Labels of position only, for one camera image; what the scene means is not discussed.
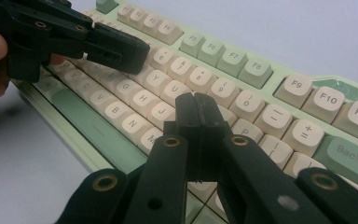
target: white table surface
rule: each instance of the white table surface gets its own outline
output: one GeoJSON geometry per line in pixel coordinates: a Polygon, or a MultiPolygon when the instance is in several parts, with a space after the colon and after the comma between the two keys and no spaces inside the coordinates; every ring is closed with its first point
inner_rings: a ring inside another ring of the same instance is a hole
{"type": "MultiPolygon", "coordinates": [[[[303,74],[358,82],[358,1],[131,2],[303,74]]],[[[0,224],[53,223],[88,173],[10,86],[0,98],[0,224]]]]}

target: mechanical keyboard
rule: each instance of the mechanical keyboard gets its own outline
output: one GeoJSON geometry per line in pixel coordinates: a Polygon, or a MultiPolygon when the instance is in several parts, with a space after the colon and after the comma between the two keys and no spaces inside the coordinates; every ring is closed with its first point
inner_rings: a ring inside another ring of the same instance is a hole
{"type": "MultiPolygon", "coordinates": [[[[307,77],[124,1],[97,1],[84,14],[150,45],[139,75],[68,58],[41,68],[38,83],[13,82],[91,170],[145,163],[175,119],[174,99],[197,91],[286,174],[323,167],[358,188],[357,83],[307,77]]],[[[215,188],[188,184],[186,223],[227,222],[215,188]]]]}

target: keyboard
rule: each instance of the keyboard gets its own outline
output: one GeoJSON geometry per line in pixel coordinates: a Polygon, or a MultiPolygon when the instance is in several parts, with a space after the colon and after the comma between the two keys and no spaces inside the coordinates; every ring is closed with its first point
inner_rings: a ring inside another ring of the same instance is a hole
{"type": "MultiPolygon", "coordinates": [[[[144,164],[163,122],[175,119],[174,99],[196,91],[284,173],[322,167],[358,188],[358,83],[307,77],[152,8],[97,1],[84,14],[150,45],[139,75],[68,58],[41,68],[38,83],[13,82],[91,170],[144,164]]],[[[188,184],[186,223],[227,222],[215,190],[188,184]]]]}

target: spacebar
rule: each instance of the spacebar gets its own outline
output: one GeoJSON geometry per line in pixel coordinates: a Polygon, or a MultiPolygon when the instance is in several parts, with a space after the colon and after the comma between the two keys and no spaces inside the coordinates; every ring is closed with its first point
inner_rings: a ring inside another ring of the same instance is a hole
{"type": "Polygon", "coordinates": [[[146,155],[70,90],[52,96],[51,103],[117,169],[129,173],[146,162],[146,155]]]}

